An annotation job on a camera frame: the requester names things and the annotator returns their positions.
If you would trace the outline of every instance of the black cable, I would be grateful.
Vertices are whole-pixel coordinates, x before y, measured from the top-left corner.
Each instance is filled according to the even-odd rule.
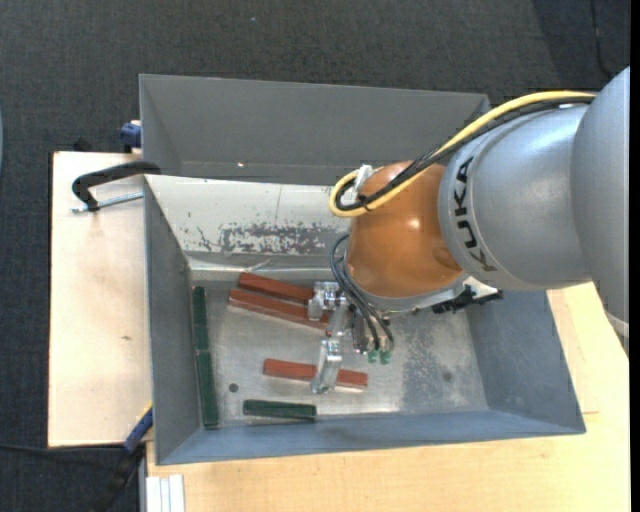
[[[358,309],[360,310],[360,313],[362,314],[362,317],[367,322],[367,326],[371,330],[371,334],[374,339],[375,348],[376,350],[378,350],[380,348],[380,337],[378,336],[377,329],[375,328],[371,320],[371,317],[375,318],[376,322],[385,332],[385,334],[387,335],[390,341],[393,341],[393,334],[391,333],[391,330],[387,326],[386,322],[380,317],[378,312],[369,305],[366,298],[360,293],[360,290],[358,289],[357,285],[351,280],[348,273],[343,268],[340,267],[339,263],[344,260],[344,256],[339,261],[336,261],[336,258],[335,258],[336,251],[338,250],[338,247],[340,246],[340,244],[345,240],[347,240],[347,238],[349,238],[348,234],[343,235],[336,241],[329,255],[329,265],[341,289],[345,292],[348,298],[351,299],[351,301],[358,307]]]
[[[21,446],[15,444],[0,444],[0,450],[7,452],[24,453],[55,462],[62,462],[64,464],[83,464],[86,466],[95,466],[102,469],[110,466],[101,464],[99,462],[69,458],[67,456],[74,454],[85,454],[92,451],[111,451],[114,449],[120,450],[121,448],[119,446],[89,446],[85,448],[57,448],[55,450],[50,450],[46,448],[34,448],[31,446]]]
[[[589,2],[591,7],[591,24],[593,25],[593,32],[596,39],[596,60],[598,61],[598,67],[600,71],[604,73],[604,75],[611,80],[613,78],[613,73],[607,69],[604,65],[604,60],[602,59],[602,45],[600,43],[600,27],[598,27],[598,22],[596,18],[596,3],[595,0],[590,0]]]
[[[585,98],[584,96],[573,96],[573,97],[570,96],[570,97],[544,100],[537,103],[533,103],[531,105],[525,105],[516,110],[505,112],[501,116],[495,119],[492,119],[491,121],[488,121],[487,124],[480,127],[474,133],[461,139],[460,141],[453,144],[446,150],[438,153],[437,155],[434,156],[434,153],[436,152],[436,150],[432,150],[428,153],[425,153],[420,158],[411,162],[411,164],[409,164],[401,173],[395,176],[389,183],[387,183],[384,187],[382,187],[377,192],[374,192],[369,196],[359,196],[358,199],[353,203],[345,205],[342,203],[342,197],[347,192],[347,190],[349,190],[355,183],[355,178],[352,180],[349,180],[342,186],[342,188],[336,194],[336,207],[342,211],[350,211],[350,210],[355,210],[355,209],[364,207],[366,204],[371,203],[372,201],[375,201],[376,199],[379,199],[380,197],[389,193],[391,190],[398,187],[400,184],[412,178],[413,176],[423,171],[427,167],[437,162],[440,162],[445,158],[447,158],[448,156],[452,155],[453,153],[457,152],[465,144],[468,144],[472,140],[488,133],[489,131],[495,128],[498,128],[499,126],[502,126],[503,124],[513,121],[514,119],[517,119],[519,117],[522,117],[528,114],[542,112],[545,110],[551,110],[560,105],[568,105],[572,103],[590,103],[592,100],[593,98]]]
[[[340,272],[340,269],[338,268],[338,265],[336,263],[336,259],[335,259],[336,251],[338,250],[338,247],[340,246],[340,244],[342,242],[344,242],[347,238],[349,238],[348,234],[340,237],[336,241],[336,243],[334,244],[333,248],[331,249],[331,252],[329,253],[329,266],[331,267],[331,272],[333,273],[334,277],[336,278],[336,281],[338,282],[338,285],[340,286],[340,288],[342,289],[344,294],[359,309],[360,314],[364,318],[365,322],[367,322],[367,326],[369,327],[369,330],[371,331],[371,334],[373,335],[373,340],[374,340],[375,345],[377,347],[379,347],[380,346],[380,338],[378,337],[378,331],[376,330],[375,326],[373,325],[373,322],[371,321],[371,317],[369,316],[369,312],[367,311],[367,306],[368,305],[362,303],[362,301],[358,297],[356,297],[354,295],[353,289],[350,286],[350,283],[348,283],[344,279],[344,276]]]

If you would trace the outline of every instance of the gray carpet floor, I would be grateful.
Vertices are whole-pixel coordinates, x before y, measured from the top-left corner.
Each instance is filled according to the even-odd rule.
[[[70,150],[79,138],[96,151],[121,151],[117,130],[139,115],[138,74],[482,92],[494,103],[540,89],[597,90],[630,63],[630,5],[1,0],[0,512],[88,510],[118,457],[109,448],[40,451],[48,164],[50,152]],[[113,510],[136,509],[131,485]]]

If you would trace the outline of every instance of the green led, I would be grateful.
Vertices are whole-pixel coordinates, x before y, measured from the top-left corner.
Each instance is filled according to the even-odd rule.
[[[380,363],[389,364],[391,362],[391,350],[380,351]]]

